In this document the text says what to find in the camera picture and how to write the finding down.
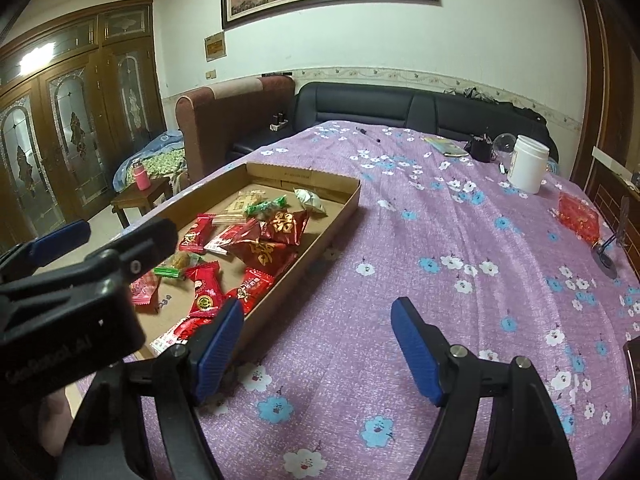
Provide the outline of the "white green snack packet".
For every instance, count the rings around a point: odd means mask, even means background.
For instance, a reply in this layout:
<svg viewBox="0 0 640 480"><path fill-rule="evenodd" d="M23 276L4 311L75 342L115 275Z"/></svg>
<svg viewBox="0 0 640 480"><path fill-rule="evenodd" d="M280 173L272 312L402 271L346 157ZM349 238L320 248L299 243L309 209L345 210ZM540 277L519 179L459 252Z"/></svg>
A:
<svg viewBox="0 0 640 480"><path fill-rule="evenodd" d="M300 206L303 207L303 210L308 211L310 214L315 214L316 216L326 215L326 208L324 208L322 200L320 200L320 197L315 192L306 190L306 188L296 188L294 190L294 194L298 199Z"/></svg>

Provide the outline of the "flat green booklet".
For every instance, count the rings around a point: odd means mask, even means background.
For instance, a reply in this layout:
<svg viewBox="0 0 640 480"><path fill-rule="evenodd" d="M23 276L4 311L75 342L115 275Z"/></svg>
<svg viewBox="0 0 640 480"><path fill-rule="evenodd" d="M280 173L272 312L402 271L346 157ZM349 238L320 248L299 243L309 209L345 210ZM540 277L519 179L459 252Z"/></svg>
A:
<svg viewBox="0 0 640 480"><path fill-rule="evenodd" d="M441 136L431 136L430 134L424 136L422 140L430 144L442 156L453 158L468 156L468 152L453 140L442 138Z"/></svg>

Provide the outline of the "tan biscuit bar packet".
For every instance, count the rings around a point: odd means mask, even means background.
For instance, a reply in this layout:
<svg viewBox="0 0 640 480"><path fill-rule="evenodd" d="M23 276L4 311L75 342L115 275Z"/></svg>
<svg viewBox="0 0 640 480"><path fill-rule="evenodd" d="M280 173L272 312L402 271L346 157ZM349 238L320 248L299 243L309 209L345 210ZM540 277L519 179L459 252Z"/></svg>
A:
<svg viewBox="0 0 640 480"><path fill-rule="evenodd" d="M241 191L238 196L224 208L224 213L233 218L245 218L247 209L257 205L265 199L265 193L261 190Z"/></svg>

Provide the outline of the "green patterned bedding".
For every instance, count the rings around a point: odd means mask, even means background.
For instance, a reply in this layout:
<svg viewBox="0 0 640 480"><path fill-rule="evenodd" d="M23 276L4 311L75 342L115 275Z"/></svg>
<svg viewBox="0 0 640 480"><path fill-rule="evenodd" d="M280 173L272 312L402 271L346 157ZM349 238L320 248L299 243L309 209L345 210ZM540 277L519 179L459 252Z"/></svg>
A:
<svg viewBox="0 0 640 480"><path fill-rule="evenodd" d="M114 173L112 185L116 193L134 183L132 168L140 160L151 179L168 177L175 183L186 171L186 153L183 134L180 130L168 130L146 144L140 152L125 159Z"/></svg>

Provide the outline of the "white plastic jar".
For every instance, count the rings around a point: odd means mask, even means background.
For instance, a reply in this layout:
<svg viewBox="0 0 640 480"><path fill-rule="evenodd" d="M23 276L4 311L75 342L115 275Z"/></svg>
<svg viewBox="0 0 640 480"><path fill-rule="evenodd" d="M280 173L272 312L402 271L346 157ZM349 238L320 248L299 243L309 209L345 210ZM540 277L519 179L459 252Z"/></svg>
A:
<svg viewBox="0 0 640 480"><path fill-rule="evenodd" d="M549 148L528 136L518 136L512 153L508 180L514 188L537 194L547 172Z"/></svg>

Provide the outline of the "pink water bottle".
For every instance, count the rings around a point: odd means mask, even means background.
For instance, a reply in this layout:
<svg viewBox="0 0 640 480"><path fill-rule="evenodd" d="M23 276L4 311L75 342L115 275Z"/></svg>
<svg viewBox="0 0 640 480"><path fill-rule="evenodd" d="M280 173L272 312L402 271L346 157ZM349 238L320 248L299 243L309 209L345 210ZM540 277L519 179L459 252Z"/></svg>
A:
<svg viewBox="0 0 640 480"><path fill-rule="evenodd" d="M141 159L137 158L132 162L131 174L140 191L145 191L151 186L151 180Z"/></svg>

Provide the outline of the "purple floral tablecloth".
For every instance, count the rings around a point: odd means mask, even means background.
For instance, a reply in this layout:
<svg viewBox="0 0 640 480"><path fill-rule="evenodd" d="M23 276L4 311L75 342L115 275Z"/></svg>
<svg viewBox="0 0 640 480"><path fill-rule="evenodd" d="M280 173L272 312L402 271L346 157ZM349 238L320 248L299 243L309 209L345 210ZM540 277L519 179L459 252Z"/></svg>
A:
<svg viewBox="0 0 640 480"><path fill-rule="evenodd" d="M402 356L390 307L478 356L532 360L579 478L595 479L631 427L624 343L639 333L639 281L616 278L555 218L572 182L514 188L499 169L437 153L408 128L327 122L252 162L359 180L352 218L314 260L198 412L228 479L405 479L437 416Z"/></svg>

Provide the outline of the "wooden glass door cabinet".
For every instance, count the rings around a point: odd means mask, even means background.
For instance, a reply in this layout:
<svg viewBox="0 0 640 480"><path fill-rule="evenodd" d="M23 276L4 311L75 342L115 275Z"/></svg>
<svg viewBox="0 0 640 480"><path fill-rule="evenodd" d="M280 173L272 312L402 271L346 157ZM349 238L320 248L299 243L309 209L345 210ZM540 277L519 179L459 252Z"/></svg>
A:
<svg viewBox="0 0 640 480"><path fill-rule="evenodd" d="M64 14L1 49L1 246L88 220L166 129L153 0Z"/></svg>

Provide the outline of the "pink snack bar wrapper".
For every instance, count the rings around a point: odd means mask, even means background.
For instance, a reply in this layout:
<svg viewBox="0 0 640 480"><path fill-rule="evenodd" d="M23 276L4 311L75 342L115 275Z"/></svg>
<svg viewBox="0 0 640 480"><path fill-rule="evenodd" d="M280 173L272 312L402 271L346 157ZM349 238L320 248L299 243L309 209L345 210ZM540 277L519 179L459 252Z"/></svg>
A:
<svg viewBox="0 0 640 480"><path fill-rule="evenodd" d="M152 304L159 284L160 278L153 271L137 278L129 285L132 303L137 307L145 307Z"/></svg>

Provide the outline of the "white red snack packet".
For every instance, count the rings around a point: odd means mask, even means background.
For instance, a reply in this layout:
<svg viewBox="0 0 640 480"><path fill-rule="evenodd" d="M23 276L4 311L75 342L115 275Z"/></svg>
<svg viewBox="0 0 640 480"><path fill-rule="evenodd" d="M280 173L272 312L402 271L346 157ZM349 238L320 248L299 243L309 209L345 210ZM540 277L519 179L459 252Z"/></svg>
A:
<svg viewBox="0 0 640 480"><path fill-rule="evenodd" d="M151 341L150 348L153 356L159 356L173 344L186 344L201 326L211 322L213 322L212 318L184 318L163 335Z"/></svg>

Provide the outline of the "cardboard tray box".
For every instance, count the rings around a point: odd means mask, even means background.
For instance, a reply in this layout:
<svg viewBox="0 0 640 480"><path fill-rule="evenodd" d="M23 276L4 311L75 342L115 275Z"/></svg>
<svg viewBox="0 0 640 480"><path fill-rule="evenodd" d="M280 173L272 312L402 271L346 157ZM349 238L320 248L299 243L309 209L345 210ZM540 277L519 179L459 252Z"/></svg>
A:
<svg viewBox="0 0 640 480"><path fill-rule="evenodd" d="M174 222L182 240L199 214L221 216L241 196L257 191L261 200L284 197L288 206L268 220L247 219L222 256L205 254L219 264L217 280L224 292L242 285L248 269L261 270L274 283L245 317L233 354L238 356L266 338L269 323L279 321L288 296L307 269L322 256L357 210L361 184L356 178L328 172L246 162L219 176L209 176L155 207L124 231L137 232L149 222Z"/></svg>

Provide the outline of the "black leather sofa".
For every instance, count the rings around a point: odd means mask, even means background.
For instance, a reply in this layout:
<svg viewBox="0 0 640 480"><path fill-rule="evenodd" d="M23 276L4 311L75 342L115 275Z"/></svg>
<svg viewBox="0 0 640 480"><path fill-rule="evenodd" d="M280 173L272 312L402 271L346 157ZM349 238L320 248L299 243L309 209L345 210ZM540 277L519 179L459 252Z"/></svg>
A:
<svg viewBox="0 0 640 480"><path fill-rule="evenodd" d="M310 82L288 104L285 117L288 125L280 132L264 127L234 141L227 152L228 161L331 120L407 128L455 141L466 141L472 136L495 139L503 133L524 134L547 145L552 160L560 160L541 114L509 102L485 102L455 93Z"/></svg>

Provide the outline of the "red gold candy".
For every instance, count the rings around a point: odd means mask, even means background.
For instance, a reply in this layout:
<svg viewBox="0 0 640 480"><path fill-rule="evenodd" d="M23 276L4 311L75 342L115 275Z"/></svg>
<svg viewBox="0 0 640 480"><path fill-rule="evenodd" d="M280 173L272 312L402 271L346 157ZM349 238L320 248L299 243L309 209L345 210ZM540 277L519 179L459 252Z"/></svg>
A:
<svg viewBox="0 0 640 480"><path fill-rule="evenodd" d="M257 269L277 278L297 259L293 246L262 240L256 233L245 232L227 246L248 268Z"/></svg>

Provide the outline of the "green clear snack packet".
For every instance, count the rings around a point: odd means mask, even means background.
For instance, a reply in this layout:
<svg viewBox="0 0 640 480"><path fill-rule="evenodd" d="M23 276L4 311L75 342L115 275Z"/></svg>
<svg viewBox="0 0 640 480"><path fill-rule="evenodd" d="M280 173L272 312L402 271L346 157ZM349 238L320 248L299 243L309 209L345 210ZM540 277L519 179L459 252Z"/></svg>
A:
<svg viewBox="0 0 640 480"><path fill-rule="evenodd" d="M288 208L288 199L285 195L273 198L272 200L263 200L256 204L251 204L245 209L245 215L258 220L268 220L278 211Z"/></svg>

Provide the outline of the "red candy packet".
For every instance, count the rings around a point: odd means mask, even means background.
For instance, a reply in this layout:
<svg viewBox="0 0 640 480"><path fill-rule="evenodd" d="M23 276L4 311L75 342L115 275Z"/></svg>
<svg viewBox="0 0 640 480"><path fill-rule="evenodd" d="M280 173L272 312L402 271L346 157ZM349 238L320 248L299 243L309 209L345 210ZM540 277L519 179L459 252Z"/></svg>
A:
<svg viewBox="0 0 640 480"><path fill-rule="evenodd" d="M191 266L184 271L184 277L194 284L194 299L189 312L192 318L214 318L224 304L219 271L217 261Z"/></svg>

